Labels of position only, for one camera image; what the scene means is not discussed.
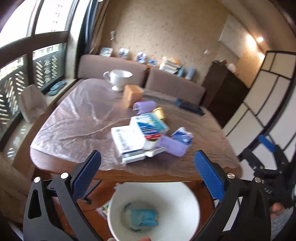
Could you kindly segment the light blue drawstring pouch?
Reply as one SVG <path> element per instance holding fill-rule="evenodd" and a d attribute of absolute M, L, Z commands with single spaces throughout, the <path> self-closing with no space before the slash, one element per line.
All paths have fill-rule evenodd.
<path fill-rule="evenodd" d="M 133 232 L 145 232 L 159 224 L 159 214 L 148 203 L 130 202 L 122 211 L 122 222 Z"/>

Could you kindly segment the white trash bin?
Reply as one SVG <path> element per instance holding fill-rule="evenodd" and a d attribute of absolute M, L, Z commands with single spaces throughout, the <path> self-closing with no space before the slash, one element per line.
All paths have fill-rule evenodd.
<path fill-rule="evenodd" d="M 116 187 L 107 222 L 116 240 L 191 240 L 199 226 L 200 206 L 182 182 L 126 182 Z"/>

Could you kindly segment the purple hair roller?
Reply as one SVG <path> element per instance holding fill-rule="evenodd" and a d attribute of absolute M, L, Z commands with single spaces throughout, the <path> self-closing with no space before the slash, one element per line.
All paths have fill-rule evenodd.
<path fill-rule="evenodd" d="M 153 100 L 139 101 L 132 106 L 133 111 L 137 111 L 137 114 L 151 113 L 157 108 L 157 103 Z"/>
<path fill-rule="evenodd" d="M 182 142 L 168 136 L 161 136 L 157 144 L 158 147 L 165 147 L 166 152 L 176 157 L 182 157 L 187 151 L 188 146 Z"/>

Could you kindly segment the blue white crumpled packet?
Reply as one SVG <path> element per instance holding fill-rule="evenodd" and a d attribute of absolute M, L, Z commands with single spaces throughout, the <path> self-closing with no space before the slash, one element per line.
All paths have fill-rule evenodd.
<path fill-rule="evenodd" d="M 191 146 L 193 142 L 193 134 L 188 132 L 183 126 L 178 128 L 172 135 L 171 138 L 181 142 L 182 144 L 186 145 L 187 147 Z"/>

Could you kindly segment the white chair backrest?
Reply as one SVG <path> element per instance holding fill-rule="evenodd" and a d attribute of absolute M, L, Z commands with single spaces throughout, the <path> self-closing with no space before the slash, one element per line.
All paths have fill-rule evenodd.
<path fill-rule="evenodd" d="M 18 105 L 24 120 L 28 123 L 34 123 L 41 115 L 46 113 L 48 108 L 45 96 L 33 84 L 20 93 Z"/>

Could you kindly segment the white flat box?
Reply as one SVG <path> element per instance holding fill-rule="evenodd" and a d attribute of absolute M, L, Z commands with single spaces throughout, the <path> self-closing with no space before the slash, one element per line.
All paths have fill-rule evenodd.
<path fill-rule="evenodd" d="M 123 165 L 151 158 L 167 150 L 166 147 L 157 147 L 158 140 L 146 140 L 132 126 L 113 127 L 110 133 Z"/>

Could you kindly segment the dark wooden cabinet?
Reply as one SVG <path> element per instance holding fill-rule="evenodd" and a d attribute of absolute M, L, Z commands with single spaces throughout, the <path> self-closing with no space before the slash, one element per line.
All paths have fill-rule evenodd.
<path fill-rule="evenodd" d="M 249 88 L 225 66 L 212 62 L 202 83 L 205 94 L 201 105 L 223 128 L 247 96 Z"/>

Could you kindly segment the blue slippers pair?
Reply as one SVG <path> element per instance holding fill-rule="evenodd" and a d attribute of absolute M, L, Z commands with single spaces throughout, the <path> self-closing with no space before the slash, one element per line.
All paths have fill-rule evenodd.
<path fill-rule="evenodd" d="M 57 82 L 50 88 L 48 95 L 55 96 L 63 87 L 65 87 L 66 84 L 67 82 L 65 80 Z"/>

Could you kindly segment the white blue medicine box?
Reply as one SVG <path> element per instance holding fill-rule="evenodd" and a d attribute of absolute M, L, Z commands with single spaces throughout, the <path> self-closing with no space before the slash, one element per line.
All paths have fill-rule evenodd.
<path fill-rule="evenodd" d="M 129 127 L 132 140 L 145 151 L 154 149 L 161 136 L 169 131 L 169 127 L 154 113 L 131 117 Z"/>

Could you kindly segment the blue cased smartphone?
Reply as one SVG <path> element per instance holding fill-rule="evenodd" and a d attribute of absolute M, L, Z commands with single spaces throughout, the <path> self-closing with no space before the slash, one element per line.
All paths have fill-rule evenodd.
<path fill-rule="evenodd" d="M 195 114 L 198 114 L 200 116 L 203 116 L 204 115 L 204 112 L 203 110 L 200 108 L 199 105 L 197 104 L 193 104 L 189 101 L 186 101 L 186 100 L 183 100 L 183 99 L 180 99 L 180 98 L 177 98 L 175 100 L 175 105 L 178 106 L 179 108 L 181 109 L 184 109 L 184 110 L 187 110 L 189 112 L 192 112 L 192 113 L 195 113 Z"/>

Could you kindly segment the gold cardboard box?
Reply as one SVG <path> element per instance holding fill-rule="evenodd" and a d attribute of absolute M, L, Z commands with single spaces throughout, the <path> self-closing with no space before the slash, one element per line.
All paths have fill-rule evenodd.
<path fill-rule="evenodd" d="M 136 102 L 142 100 L 144 90 L 138 85 L 126 85 L 123 91 L 122 102 L 126 108 L 132 108 Z"/>

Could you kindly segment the grey cylindrical speaker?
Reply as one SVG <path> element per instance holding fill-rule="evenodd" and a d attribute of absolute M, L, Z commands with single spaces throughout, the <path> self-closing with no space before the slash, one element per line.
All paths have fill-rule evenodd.
<path fill-rule="evenodd" d="M 185 75 L 185 78 L 187 80 L 193 80 L 194 76 L 195 76 L 195 73 L 196 73 L 196 69 L 193 67 L 193 66 L 190 66 L 188 69 L 187 69 L 187 73 Z"/>

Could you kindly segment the brown sofa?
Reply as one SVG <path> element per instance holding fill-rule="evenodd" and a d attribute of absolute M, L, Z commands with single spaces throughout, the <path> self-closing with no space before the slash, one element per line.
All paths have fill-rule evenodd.
<path fill-rule="evenodd" d="M 155 67 L 148 68 L 147 65 L 116 57 L 83 55 L 79 61 L 77 77 L 79 79 L 103 79 L 103 73 L 115 69 L 131 72 L 131 84 L 184 99 L 193 104 L 200 104 L 205 94 L 204 87 L 185 78 L 158 70 Z"/>

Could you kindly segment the stack of books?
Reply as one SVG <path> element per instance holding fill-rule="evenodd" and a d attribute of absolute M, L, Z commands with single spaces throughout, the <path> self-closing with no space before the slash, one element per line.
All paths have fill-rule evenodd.
<path fill-rule="evenodd" d="M 175 62 L 174 58 L 163 57 L 162 62 L 159 65 L 159 70 L 170 73 L 177 74 L 177 72 L 181 69 L 182 66 L 178 65 Z"/>

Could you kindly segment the photo frame far left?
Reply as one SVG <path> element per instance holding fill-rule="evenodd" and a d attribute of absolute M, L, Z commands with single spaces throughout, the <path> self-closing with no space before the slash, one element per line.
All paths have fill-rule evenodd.
<path fill-rule="evenodd" d="M 100 51 L 100 56 L 111 57 L 113 53 L 113 48 L 103 47 Z"/>

